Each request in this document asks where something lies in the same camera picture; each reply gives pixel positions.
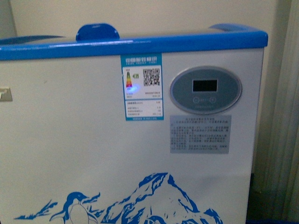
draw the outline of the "penguin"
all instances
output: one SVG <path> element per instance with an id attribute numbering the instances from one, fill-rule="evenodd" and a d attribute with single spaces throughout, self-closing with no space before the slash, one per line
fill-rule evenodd
<path id="1" fill-rule="evenodd" d="M 54 214 L 49 221 L 55 218 L 62 218 L 64 224 L 89 224 L 89 220 L 98 223 L 97 218 L 88 212 L 81 204 L 82 200 L 86 198 L 88 197 L 81 192 L 70 193 L 66 198 L 62 211 Z"/>

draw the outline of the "blue plastic trim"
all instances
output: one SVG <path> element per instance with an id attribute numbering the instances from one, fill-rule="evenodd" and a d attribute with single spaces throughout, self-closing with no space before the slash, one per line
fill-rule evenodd
<path id="1" fill-rule="evenodd" d="M 119 39 L 117 30 L 106 23 L 86 24 L 76 35 L 76 41 Z"/>
<path id="2" fill-rule="evenodd" d="M 217 33 L 0 46 L 0 60 L 111 56 L 264 48 L 267 33 L 238 24 L 217 24 Z"/>
<path id="3" fill-rule="evenodd" d="M 63 36 L 36 35 L 36 36 L 11 37 L 6 39 L 0 39 L 0 45 L 21 44 L 21 43 L 27 43 L 31 41 L 39 41 L 39 40 L 59 38 L 59 37 L 63 37 Z"/>

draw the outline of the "sticker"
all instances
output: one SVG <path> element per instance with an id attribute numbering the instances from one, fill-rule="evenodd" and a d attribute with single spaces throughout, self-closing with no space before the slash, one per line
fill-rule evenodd
<path id="1" fill-rule="evenodd" d="M 53 220 L 64 224 L 223 224 L 221 217 L 210 206 L 207 210 L 200 211 L 196 202 L 166 172 L 146 176 L 132 190 L 131 195 L 123 199 L 120 195 L 118 201 L 106 204 L 104 209 L 100 196 L 101 193 L 88 197 L 82 192 L 71 192 L 65 197 L 64 204 L 49 201 L 38 213 L 14 219 L 36 219 L 34 223 L 42 220 L 49 224 Z"/>
<path id="2" fill-rule="evenodd" d="M 164 120 L 162 55 L 121 56 L 126 120 Z"/>
<path id="3" fill-rule="evenodd" d="M 170 152 L 228 154 L 231 115 L 171 116 Z"/>

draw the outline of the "temperature display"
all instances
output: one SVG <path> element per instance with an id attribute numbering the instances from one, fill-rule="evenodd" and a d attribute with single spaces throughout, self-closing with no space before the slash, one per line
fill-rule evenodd
<path id="1" fill-rule="evenodd" d="M 217 80 L 193 80 L 193 92 L 208 91 L 217 91 Z"/>

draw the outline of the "warning sticker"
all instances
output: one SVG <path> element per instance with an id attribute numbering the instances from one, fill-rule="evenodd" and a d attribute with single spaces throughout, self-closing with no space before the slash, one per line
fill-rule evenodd
<path id="1" fill-rule="evenodd" d="M 126 120 L 163 120 L 162 55 L 121 56 Z"/>
<path id="2" fill-rule="evenodd" d="M 231 115 L 170 116 L 170 152 L 228 154 Z"/>

